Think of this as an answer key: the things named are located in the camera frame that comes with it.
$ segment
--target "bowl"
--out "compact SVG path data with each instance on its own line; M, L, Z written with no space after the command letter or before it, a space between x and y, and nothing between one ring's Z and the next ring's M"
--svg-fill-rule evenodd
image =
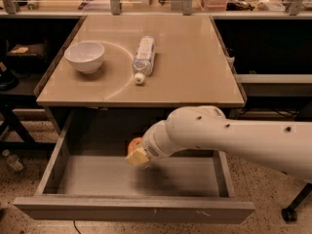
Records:
M81 42L68 47L65 58L78 71L94 73L103 63L104 46L97 42Z

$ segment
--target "white bottle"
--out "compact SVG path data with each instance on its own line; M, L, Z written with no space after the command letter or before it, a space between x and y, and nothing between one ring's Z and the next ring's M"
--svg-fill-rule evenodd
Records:
M23 164L17 154L11 154L8 149L5 149L2 155L7 158L7 164L13 171L19 172L23 170Z
M143 36L140 39L133 60L133 71L136 84L142 84L145 76L149 76L153 72L155 47L156 41L153 37Z

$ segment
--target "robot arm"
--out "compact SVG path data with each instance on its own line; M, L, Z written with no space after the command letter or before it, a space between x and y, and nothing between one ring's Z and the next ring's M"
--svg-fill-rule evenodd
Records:
M210 149L312 182L312 123L226 119L217 107L182 107L153 125L127 156L135 165Z

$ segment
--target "cable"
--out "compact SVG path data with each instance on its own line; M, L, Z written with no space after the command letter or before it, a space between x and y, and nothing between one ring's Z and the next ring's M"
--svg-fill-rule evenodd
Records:
M80 230L79 230L79 229L77 228L77 226L76 226L76 221L75 221L75 220L73 220L73 223L74 223L74 227L75 227L76 231L77 231L79 234L81 234Z

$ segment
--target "floor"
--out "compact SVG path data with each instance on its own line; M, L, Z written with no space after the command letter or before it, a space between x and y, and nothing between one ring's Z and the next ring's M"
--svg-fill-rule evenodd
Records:
M23 124L37 140L55 141L58 136L48 121L25 120ZM10 131L0 140L19 139ZM304 182L288 175L254 165L228 155L228 165L236 196L241 201L252 201L255 211L241 224L163 224L104 221L33 220L18 210L13 202L16 197L31 197L38 186L47 165L44 151L19 152L25 169L19 174L12 172L0 157L0 234L66 234L82 233L312 233L312 195L297 208L298 220L285 223L281 209L286 207L303 188Z

